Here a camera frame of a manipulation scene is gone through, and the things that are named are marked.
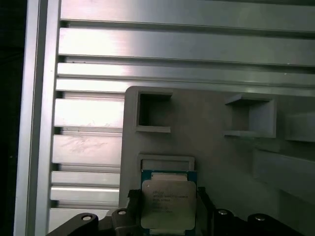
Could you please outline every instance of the gray plastic tray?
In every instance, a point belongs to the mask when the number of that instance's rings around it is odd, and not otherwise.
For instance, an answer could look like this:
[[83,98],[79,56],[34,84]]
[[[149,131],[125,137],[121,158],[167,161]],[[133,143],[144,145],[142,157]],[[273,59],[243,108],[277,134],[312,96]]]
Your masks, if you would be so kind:
[[217,207],[227,208],[243,219],[253,213],[266,213],[299,229],[305,224],[305,211],[313,210],[315,216],[315,208],[298,198],[302,195],[295,197],[281,186],[255,179],[253,153],[262,149],[291,152],[290,156],[298,158],[314,157],[314,143],[285,140],[285,118],[314,111],[314,104],[315,98],[309,97],[129,88],[119,205],[126,205],[130,189],[140,188],[139,160],[143,155],[168,156],[169,162],[161,160],[156,168],[169,169],[171,164],[181,170],[193,166],[187,159],[192,157],[198,172],[197,185],[206,187]]

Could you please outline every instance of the screw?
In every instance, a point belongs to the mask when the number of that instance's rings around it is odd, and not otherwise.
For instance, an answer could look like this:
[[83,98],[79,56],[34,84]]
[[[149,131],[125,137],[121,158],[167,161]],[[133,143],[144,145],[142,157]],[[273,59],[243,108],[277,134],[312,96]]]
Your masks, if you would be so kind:
[[257,216],[255,216],[255,219],[258,221],[264,221],[265,217],[263,217],[262,215],[257,215]]
[[219,214],[220,215],[227,215],[227,211],[226,210],[219,210]]
[[89,215],[86,215],[86,216],[83,216],[82,217],[82,220],[91,220],[92,217],[90,217]]

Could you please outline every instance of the rectangular slot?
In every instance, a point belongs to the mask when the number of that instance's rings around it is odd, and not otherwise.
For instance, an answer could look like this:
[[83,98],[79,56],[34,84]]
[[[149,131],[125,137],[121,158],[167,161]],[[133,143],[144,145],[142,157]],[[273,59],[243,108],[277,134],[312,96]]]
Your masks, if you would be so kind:
[[315,142],[315,112],[287,116],[285,138],[292,141]]
[[229,98],[230,130],[227,136],[276,137],[276,102],[270,98],[238,94]]
[[171,93],[139,93],[136,130],[170,133]]

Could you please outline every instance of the reflective metal panel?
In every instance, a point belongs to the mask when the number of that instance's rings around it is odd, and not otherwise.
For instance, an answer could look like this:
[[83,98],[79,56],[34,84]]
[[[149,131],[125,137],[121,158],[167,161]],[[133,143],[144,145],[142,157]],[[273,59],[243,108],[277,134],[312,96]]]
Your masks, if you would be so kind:
[[61,28],[59,54],[314,66],[315,40]]
[[55,126],[122,128],[124,101],[56,99]]
[[315,31],[314,24],[310,24],[315,20],[311,7],[230,1],[63,0],[61,18],[68,21]]
[[58,63],[61,77],[315,87],[314,74],[200,67]]
[[178,89],[203,89],[229,92],[253,92],[279,95],[315,96],[315,89],[310,88],[284,88],[268,86],[244,86],[222,85],[210,83],[185,83],[166,81],[130,81],[130,80],[92,80],[92,79],[68,79],[57,80],[57,90],[80,90],[80,91],[111,91],[125,92],[130,86],[149,86]]
[[120,174],[53,171],[51,182],[54,185],[86,185],[119,187]]
[[88,137],[55,135],[54,163],[120,165],[122,139],[120,137]]
[[50,199],[55,201],[109,202],[118,205],[119,188],[52,186]]

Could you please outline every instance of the cpu processor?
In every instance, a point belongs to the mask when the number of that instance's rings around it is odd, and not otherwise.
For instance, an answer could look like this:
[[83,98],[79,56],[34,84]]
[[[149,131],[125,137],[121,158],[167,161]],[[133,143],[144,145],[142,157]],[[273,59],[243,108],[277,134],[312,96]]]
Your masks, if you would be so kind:
[[142,171],[141,227],[147,234],[194,235],[196,176],[194,171]]

